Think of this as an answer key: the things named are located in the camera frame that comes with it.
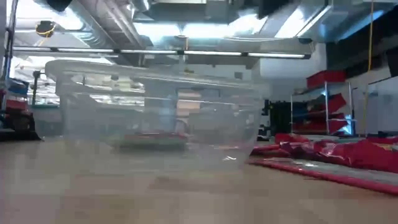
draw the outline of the metal shelving unit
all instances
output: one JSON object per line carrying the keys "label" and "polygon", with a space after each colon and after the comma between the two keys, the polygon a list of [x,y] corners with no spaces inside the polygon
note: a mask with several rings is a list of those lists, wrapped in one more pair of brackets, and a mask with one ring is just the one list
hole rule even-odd
{"label": "metal shelving unit", "polygon": [[[329,91],[334,89],[334,88],[339,88],[343,86],[348,86],[348,91],[349,91],[349,114],[351,116],[351,119],[335,119],[335,118],[329,118],[329,108],[328,108],[328,103],[329,103]],[[314,91],[321,91],[321,93],[324,93],[325,96],[325,110],[324,111],[317,111],[317,112],[311,112],[311,113],[306,113],[306,114],[299,114],[299,115],[294,115],[293,114],[293,97],[294,96],[299,96],[299,95],[306,95],[309,93],[313,93]],[[327,135],[331,134],[330,129],[329,129],[329,121],[351,121],[355,122],[356,120],[354,119],[354,113],[353,113],[353,90],[351,88],[351,83],[346,82],[346,83],[328,83],[325,82],[323,86],[319,86],[316,88],[309,88],[306,89],[300,93],[296,93],[290,96],[290,126],[291,126],[291,133],[299,133],[300,131],[298,130],[293,130],[293,119],[300,117],[300,116],[306,116],[310,114],[323,114],[326,113],[326,130],[325,131],[320,131],[320,130],[314,130],[313,132],[307,131],[308,133],[326,133]],[[351,125],[351,133],[354,134],[354,127]]]}

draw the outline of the ceiling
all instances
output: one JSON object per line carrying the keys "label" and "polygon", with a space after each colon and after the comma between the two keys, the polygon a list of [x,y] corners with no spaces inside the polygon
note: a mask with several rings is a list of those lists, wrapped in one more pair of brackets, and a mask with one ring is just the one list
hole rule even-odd
{"label": "ceiling", "polygon": [[[11,1],[7,0],[8,14]],[[308,73],[306,68],[317,67],[319,57],[314,53],[315,44],[337,42],[369,24],[371,6],[370,0],[292,0],[259,19],[256,6],[244,0],[74,0],[63,13],[55,12],[45,1],[19,0],[15,45],[313,55],[308,62],[295,60],[289,62],[288,67],[283,66],[285,60],[262,59],[262,67],[267,68],[265,76],[272,77],[289,76],[300,69]],[[374,18],[390,11],[397,2],[375,0]],[[57,24],[51,38],[35,33],[40,21]],[[20,64],[31,65],[58,57],[89,57],[133,66],[179,63],[178,57],[168,55],[46,53],[45,56],[50,57],[38,59],[37,56],[44,55],[14,53],[21,59]],[[190,55],[184,59],[188,64],[244,65],[246,68],[252,68],[258,61],[252,57],[208,55]],[[16,67],[16,73],[32,79],[29,66],[21,72],[20,68]]]}

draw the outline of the fluorescent light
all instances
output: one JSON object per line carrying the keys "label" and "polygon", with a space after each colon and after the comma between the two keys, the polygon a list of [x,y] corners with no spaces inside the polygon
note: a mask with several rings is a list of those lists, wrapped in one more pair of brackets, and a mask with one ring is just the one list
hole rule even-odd
{"label": "fluorescent light", "polygon": [[315,16],[305,27],[297,34],[298,37],[302,36],[306,31],[308,31],[316,22],[318,22],[330,9],[332,6],[325,7],[317,16]]}
{"label": "fluorescent light", "polygon": [[13,46],[15,51],[27,51],[27,52],[51,52],[50,47],[24,47],[24,46]]}
{"label": "fluorescent light", "polygon": [[73,48],[73,47],[60,47],[57,48],[59,52],[74,52],[74,53],[99,53],[111,54],[114,53],[113,49],[89,49],[89,48]]}
{"label": "fluorescent light", "polygon": [[153,42],[158,42],[167,36],[180,35],[180,29],[175,24],[151,24],[135,22],[134,26],[140,35],[145,35]]}
{"label": "fluorescent light", "polygon": [[226,24],[187,24],[182,35],[189,38],[223,38],[229,34]]}
{"label": "fluorescent light", "polygon": [[186,50],[184,51],[186,55],[219,55],[219,56],[241,56],[240,52],[204,52],[197,50]]}
{"label": "fluorescent light", "polygon": [[304,14],[297,8],[285,21],[284,25],[276,33],[275,38],[295,37],[305,25]]}
{"label": "fluorescent light", "polygon": [[121,53],[126,54],[164,54],[164,55],[176,55],[176,50],[121,50]]}
{"label": "fluorescent light", "polygon": [[278,53],[248,53],[250,57],[275,57],[275,58],[304,58],[303,54],[278,54]]}

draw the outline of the metal pole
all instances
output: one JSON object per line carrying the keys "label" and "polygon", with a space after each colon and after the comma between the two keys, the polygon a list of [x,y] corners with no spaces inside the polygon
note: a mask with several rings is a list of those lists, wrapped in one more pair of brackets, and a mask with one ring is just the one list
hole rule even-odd
{"label": "metal pole", "polygon": [[290,129],[293,133],[293,95],[290,96]]}
{"label": "metal pole", "polygon": [[32,106],[36,105],[37,80],[40,77],[40,71],[34,71],[33,77],[34,77],[34,84],[33,84]]}
{"label": "metal pole", "polygon": [[201,50],[123,50],[123,49],[87,49],[73,47],[25,47],[13,46],[13,51],[23,52],[47,52],[47,53],[81,53],[81,54],[153,54],[153,55],[209,55],[209,56],[233,56],[233,57],[255,57],[255,58],[285,58],[285,59],[307,59],[304,54],[279,54],[279,53],[255,53],[255,52],[217,52]]}
{"label": "metal pole", "polygon": [[351,134],[355,133],[355,121],[354,121],[354,106],[353,106],[353,89],[351,87],[351,82],[348,83],[348,91],[349,91],[349,114],[351,116]]}
{"label": "metal pole", "polygon": [[4,56],[4,66],[2,69],[1,80],[6,80],[10,75],[12,47],[14,45],[15,24],[17,16],[17,6],[18,6],[18,0],[13,0],[11,6],[10,21],[7,27],[8,35],[7,35],[6,53]]}
{"label": "metal pole", "polygon": [[328,82],[325,82],[326,134],[329,134],[329,93]]}

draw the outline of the red fabric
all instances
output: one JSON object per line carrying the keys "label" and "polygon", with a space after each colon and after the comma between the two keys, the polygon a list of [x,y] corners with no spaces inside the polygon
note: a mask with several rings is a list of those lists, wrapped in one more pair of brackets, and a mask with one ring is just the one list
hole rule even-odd
{"label": "red fabric", "polygon": [[354,177],[347,177],[347,176],[341,176],[341,175],[335,175],[335,174],[325,174],[322,172],[316,172],[312,170],[304,170],[299,167],[294,167],[289,164],[281,164],[278,162],[274,161],[265,161],[264,159],[262,160],[252,160],[249,161],[249,164],[253,165],[258,165],[258,166],[264,166],[264,167],[270,167],[273,169],[279,169],[283,171],[288,171],[288,172],[293,172],[296,174],[301,174],[301,175],[306,175],[309,177],[314,177],[317,179],[321,180],[329,180],[333,182],[337,182],[340,184],[346,184],[354,187],[360,187],[368,190],[374,190],[377,192],[382,192],[385,194],[391,194],[391,195],[398,195],[398,186],[395,185],[389,185],[389,184],[382,184],[370,180],[363,180],[359,178],[354,178]]}
{"label": "red fabric", "polygon": [[307,87],[315,88],[322,86],[325,82],[339,83],[346,81],[344,71],[320,71],[307,78]]}
{"label": "red fabric", "polygon": [[291,157],[294,159],[307,159],[314,161],[339,164],[358,169],[379,170],[398,173],[398,152],[386,150],[385,147],[373,143],[368,139],[351,143],[334,143],[333,141],[304,141],[299,135],[280,136],[279,140],[287,137],[295,141],[280,142],[280,144],[257,147],[254,153],[266,158]]}

